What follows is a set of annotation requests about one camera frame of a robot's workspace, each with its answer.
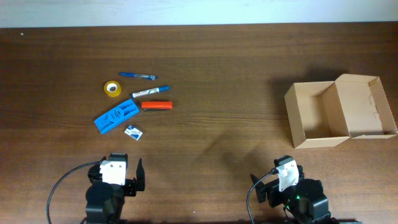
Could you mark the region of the white blue staples box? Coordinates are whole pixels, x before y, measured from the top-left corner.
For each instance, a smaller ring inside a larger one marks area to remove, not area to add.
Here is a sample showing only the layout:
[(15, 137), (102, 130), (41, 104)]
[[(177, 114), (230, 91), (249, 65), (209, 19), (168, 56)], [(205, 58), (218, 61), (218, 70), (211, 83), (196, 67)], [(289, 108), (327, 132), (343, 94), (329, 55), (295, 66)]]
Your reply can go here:
[(142, 131), (140, 131), (139, 129), (137, 129), (136, 127), (134, 127), (132, 125), (129, 125), (125, 129), (124, 133), (127, 134), (129, 137), (133, 138), (136, 141), (138, 141), (143, 135)]

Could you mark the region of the blue plastic tray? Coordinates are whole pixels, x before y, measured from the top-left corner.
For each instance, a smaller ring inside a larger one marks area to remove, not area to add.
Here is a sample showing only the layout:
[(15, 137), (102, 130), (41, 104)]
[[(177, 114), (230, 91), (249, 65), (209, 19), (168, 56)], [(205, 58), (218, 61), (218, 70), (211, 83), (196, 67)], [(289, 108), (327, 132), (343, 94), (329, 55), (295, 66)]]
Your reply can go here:
[(133, 100), (126, 100), (94, 120), (98, 131), (106, 134), (140, 112)]

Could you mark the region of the yellow tape roll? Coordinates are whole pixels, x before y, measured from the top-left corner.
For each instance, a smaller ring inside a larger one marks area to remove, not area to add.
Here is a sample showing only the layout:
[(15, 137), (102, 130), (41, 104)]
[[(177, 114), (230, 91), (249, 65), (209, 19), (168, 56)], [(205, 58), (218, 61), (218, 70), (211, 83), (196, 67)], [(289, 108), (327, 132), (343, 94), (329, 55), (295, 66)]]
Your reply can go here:
[(103, 90), (107, 96), (112, 98), (119, 96), (122, 92), (120, 84), (113, 80), (106, 82)]

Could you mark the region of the blue whiteboard marker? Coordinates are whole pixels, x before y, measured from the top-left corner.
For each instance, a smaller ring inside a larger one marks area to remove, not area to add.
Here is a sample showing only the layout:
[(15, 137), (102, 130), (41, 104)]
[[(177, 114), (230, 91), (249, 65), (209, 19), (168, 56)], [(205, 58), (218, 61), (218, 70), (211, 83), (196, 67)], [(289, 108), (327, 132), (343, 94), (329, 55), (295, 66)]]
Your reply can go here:
[(131, 94), (131, 98), (138, 98), (138, 97), (147, 96), (147, 95), (151, 95), (154, 93), (160, 93), (160, 92), (169, 91), (169, 90), (170, 90), (170, 86), (168, 86), (168, 85), (159, 86), (156, 88), (151, 88), (151, 89), (147, 89), (147, 90), (134, 92)]

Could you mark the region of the cardboard box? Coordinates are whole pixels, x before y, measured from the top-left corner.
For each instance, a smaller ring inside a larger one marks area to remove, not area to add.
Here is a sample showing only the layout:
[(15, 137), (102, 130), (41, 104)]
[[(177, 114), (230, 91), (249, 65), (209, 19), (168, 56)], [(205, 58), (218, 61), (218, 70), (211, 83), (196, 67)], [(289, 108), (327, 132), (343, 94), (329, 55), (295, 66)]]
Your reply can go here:
[(379, 77), (342, 74), (335, 81), (293, 83), (284, 100), (296, 149), (397, 135)]

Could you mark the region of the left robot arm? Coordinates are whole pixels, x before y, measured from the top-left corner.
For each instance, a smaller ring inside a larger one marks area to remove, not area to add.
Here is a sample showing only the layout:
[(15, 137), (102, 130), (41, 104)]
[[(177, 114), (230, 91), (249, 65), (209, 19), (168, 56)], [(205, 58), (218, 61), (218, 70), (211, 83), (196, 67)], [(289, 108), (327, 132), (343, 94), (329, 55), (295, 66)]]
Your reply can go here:
[(145, 191), (146, 180), (142, 160), (139, 159), (136, 176), (126, 178), (128, 155), (112, 153), (96, 162), (89, 171), (91, 186), (85, 194), (86, 222), (95, 224), (123, 224), (121, 218), (126, 197), (135, 197)]

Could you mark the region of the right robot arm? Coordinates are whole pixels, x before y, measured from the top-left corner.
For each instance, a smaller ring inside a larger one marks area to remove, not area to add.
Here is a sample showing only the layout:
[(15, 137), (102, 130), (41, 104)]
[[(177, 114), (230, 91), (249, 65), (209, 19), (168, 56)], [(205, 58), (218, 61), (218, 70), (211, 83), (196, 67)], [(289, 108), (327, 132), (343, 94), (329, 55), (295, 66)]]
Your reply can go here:
[(273, 180), (267, 184), (262, 181), (276, 173), (272, 169), (265, 176), (258, 178), (251, 174), (252, 187), (250, 188), (246, 205), (249, 206), (251, 192), (256, 191), (259, 203), (268, 202), (274, 208), (283, 206), (284, 213), (291, 213), (292, 218), (286, 217), (284, 223), (303, 223), (303, 224), (359, 224), (355, 219), (337, 219), (332, 217), (329, 211), (328, 198), (323, 192), (320, 180), (306, 179), (303, 167), (298, 166), (298, 183), (279, 190), (279, 180)]

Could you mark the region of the blue ballpoint pen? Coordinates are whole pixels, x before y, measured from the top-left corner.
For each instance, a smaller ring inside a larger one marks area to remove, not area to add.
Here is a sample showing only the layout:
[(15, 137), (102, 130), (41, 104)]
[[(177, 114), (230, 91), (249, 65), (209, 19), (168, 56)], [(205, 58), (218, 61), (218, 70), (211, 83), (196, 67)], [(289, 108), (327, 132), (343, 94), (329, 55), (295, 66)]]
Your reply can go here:
[(156, 80), (158, 79), (158, 76), (156, 75), (143, 75), (143, 74), (138, 74), (138, 73), (129, 73), (129, 72), (120, 72), (120, 76), (123, 77), (130, 77), (130, 78), (141, 78), (144, 80)]

